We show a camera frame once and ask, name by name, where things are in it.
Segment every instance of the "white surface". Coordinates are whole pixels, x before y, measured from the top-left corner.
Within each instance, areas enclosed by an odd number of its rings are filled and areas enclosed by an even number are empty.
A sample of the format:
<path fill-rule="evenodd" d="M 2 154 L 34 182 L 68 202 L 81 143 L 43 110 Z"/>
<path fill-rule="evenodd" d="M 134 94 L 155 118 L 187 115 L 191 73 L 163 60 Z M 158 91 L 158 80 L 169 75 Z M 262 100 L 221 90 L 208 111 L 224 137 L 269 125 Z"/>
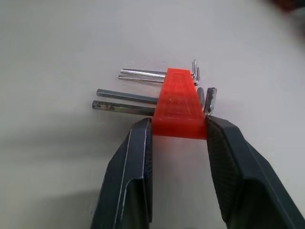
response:
<path fill-rule="evenodd" d="M 187 67 L 214 115 L 269 160 L 305 215 L 304 40 L 260 0 L 2 0 L 0 228 L 88 228 L 107 164 L 140 116 L 91 109 L 128 61 Z M 152 229 L 224 229 L 204 141 L 154 137 Z"/>

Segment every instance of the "orange plastic holder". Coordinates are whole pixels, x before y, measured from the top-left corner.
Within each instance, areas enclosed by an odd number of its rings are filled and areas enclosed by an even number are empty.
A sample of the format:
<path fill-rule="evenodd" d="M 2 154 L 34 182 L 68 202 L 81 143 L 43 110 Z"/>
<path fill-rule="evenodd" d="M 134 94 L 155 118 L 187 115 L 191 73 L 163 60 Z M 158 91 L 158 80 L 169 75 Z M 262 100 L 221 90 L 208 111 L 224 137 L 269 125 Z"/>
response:
<path fill-rule="evenodd" d="M 204 115 L 189 70 L 167 70 L 152 118 L 152 134 L 206 139 Z"/>

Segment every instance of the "white tabletop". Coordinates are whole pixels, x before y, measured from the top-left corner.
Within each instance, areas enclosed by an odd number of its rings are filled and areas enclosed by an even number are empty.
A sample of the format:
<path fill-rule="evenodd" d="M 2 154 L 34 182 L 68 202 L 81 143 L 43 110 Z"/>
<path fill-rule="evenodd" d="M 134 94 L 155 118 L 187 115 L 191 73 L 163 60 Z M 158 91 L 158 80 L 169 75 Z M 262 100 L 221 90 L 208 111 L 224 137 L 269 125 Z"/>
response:
<path fill-rule="evenodd" d="M 142 117 L 91 109 L 127 64 L 189 68 L 216 87 L 214 116 L 240 127 L 305 215 L 305 47 L 255 0 L 2 0 L 0 228 L 90 226 L 109 160 Z M 153 138 L 152 229 L 224 229 L 206 143 Z"/>

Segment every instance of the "red plastic holder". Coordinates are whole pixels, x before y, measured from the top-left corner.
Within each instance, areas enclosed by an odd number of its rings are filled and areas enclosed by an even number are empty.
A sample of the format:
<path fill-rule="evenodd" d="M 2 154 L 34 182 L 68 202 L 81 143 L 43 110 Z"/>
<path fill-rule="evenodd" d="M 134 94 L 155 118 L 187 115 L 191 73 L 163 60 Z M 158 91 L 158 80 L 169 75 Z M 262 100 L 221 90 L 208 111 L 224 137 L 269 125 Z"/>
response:
<path fill-rule="evenodd" d="M 167 70 L 152 118 L 152 134 L 206 139 L 204 115 L 189 70 Z"/>

